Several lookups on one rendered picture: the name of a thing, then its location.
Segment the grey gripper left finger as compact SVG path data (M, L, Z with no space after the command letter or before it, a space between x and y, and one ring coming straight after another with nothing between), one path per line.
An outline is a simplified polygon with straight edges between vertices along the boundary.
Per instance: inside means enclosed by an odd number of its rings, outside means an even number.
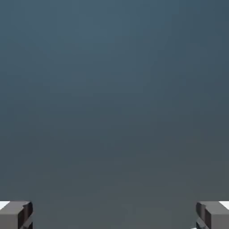
M0 201L0 229L33 229L31 201Z

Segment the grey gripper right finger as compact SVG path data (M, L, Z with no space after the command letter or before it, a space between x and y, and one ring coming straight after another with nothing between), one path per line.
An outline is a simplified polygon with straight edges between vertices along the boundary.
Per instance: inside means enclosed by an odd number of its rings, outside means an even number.
M195 228L229 229L229 201L199 201L196 203Z

